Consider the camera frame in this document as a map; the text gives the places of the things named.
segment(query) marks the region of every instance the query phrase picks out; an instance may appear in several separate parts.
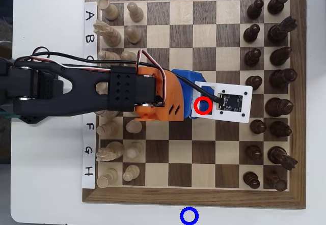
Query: chessboard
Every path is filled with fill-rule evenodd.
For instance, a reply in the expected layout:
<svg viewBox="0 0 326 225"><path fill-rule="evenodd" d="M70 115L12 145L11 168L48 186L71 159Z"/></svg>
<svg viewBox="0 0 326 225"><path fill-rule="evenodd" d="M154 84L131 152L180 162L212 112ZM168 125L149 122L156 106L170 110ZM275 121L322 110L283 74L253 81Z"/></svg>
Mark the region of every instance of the chessboard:
<svg viewBox="0 0 326 225"><path fill-rule="evenodd" d="M86 3L97 0L85 0ZM127 5L135 2L144 12L138 23L130 19ZM306 0L289 0L278 15L267 10L270 0L256 20L247 16L247 8L254 0L110 0L119 11L114 21L105 18L97 9L97 19L115 28L122 36L121 43L111 48L97 36L96 54L106 50L121 54L128 50L146 50L169 70L193 70L203 74L208 82L245 85L249 76L263 79L253 91L250 122L259 119L267 131L253 134L249 124L186 118L182 122L146 121L142 131L126 131L126 124L137 117L134 112L121 112L113 121L119 126L114 136L96 135L96 151L118 141L128 148L141 143L143 151L136 159L125 155L109 162L96 162L95 181L108 168L118 172L118 181L107 188L83 189L83 201L91 203L141 203L172 205L205 205L227 207L305 208L305 144L306 144ZM268 30L288 16L297 20L297 28L288 39L272 43ZM243 39L243 33L253 23L260 33L253 43ZM132 44L126 39L125 28L137 26L142 39ZM270 54L290 46L293 54L282 66L270 63ZM248 67L244 55L252 48L262 52L259 63ZM292 68L298 78L288 88L276 90L268 78L277 69ZM270 117L264 110L272 97L289 99L294 104L290 115ZM269 126L275 120L287 123L293 134L275 137ZM96 126L106 123L97 117ZM263 152L260 160L245 155L249 145ZM292 171L273 164L267 153L274 146L282 147L298 161ZM139 176L126 182L122 175L130 165L137 165ZM251 189L243 181L246 172L254 172L260 187ZM266 175L277 172L288 183L284 192L271 189Z"/></svg>

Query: white pawn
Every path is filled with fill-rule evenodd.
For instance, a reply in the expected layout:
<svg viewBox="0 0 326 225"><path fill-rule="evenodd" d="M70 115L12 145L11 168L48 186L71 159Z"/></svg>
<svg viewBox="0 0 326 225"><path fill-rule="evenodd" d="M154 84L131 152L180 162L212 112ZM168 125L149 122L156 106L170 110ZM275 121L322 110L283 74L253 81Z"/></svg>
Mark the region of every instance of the white pawn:
<svg viewBox="0 0 326 225"><path fill-rule="evenodd" d="M127 123L126 129L130 133L139 133L142 131L143 125L140 121L131 120Z"/></svg>
<svg viewBox="0 0 326 225"><path fill-rule="evenodd" d="M106 170L103 176L100 176L96 183L99 188L106 188L109 185L113 185L118 180L118 173L115 169L109 168Z"/></svg>
<svg viewBox="0 0 326 225"><path fill-rule="evenodd" d="M127 167L126 171L123 174L123 180L126 182L130 182L131 180L137 178L141 170L136 165L130 165Z"/></svg>

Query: white table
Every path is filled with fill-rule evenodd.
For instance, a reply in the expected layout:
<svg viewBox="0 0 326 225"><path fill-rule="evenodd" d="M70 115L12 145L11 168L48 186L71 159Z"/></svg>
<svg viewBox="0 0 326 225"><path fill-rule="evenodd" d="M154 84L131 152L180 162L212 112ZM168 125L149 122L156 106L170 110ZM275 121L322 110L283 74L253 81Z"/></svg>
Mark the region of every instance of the white table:
<svg viewBox="0 0 326 225"><path fill-rule="evenodd" d="M326 0L307 5L307 208L197 207L197 224L308 224L324 221L326 143ZM14 58L44 45L83 56L84 0L14 0ZM180 206L82 202L82 117L12 124L11 214L18 222L103 225L181 224ZM186 220L194 215L185 214Z"/></svg>

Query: black chess piece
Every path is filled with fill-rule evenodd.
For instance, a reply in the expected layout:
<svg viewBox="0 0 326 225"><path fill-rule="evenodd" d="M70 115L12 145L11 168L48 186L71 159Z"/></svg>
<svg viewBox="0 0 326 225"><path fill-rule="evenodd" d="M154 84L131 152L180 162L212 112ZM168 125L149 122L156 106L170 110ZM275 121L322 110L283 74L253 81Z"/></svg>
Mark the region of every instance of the black chess piece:
<svg viewBox="0 0 326 225"><path fill-rule="evenodd" d="M284 47L271 53L269 60L274 66L281 66L292 55L292 48Z"/></svg>
<svg viewBox="0 0 326 225"><path fill-rule="evenodd" d="M277 43L284 40L287 34L293 31L297 27L296 20L292 19L291 16L285 18L280 24L273 25L267 33L268 39Z"/></svg>
<svg viewBox="0 0 326 225"><path fill-rule="evenodd" d="M291 171L292 168L295 168L295 165L298 163L296 159L287 155L286 151L279 146L274 146L270 148L267 153L268 159L274 164L280 164L285 169Z"/></svg>
<svg viewBox="0 0 326 225"><path fill-rule="evenodd" d="M258 33L260 31L260 27L257 24L252 24L249 28L247 28L243 33L243 39L251 43L256 40L258 37Z"/></svg>
<svg viewBox="0 0 326 225"><path fill-rule="evenodd" d="M269 83L273 88L284 88L297 78L297 72L293 69L276 70L269 76Z"/></svg>
<svg viewBox="0 0 326 225"><path fill-rule="evenodd" d="M243 175L243 181L246 185L252 189L257 189L260 186L258 176L253 172L247 172Z"/></svg>
<svg viewBox="0 0 326 225"><path fill-rule="evenodd" d="M284 9L284 4L288 0L271 0L267 5L267 9L270 14L279 14Z"/></svg>
<svg viewBox="0 0 326 225"><path fill-rule="evenodd" d="M261 14L263 6L264 6L263 0L255 0L251 5L249 5L247 9L248 17L252 20L257 19Z"/></svg>

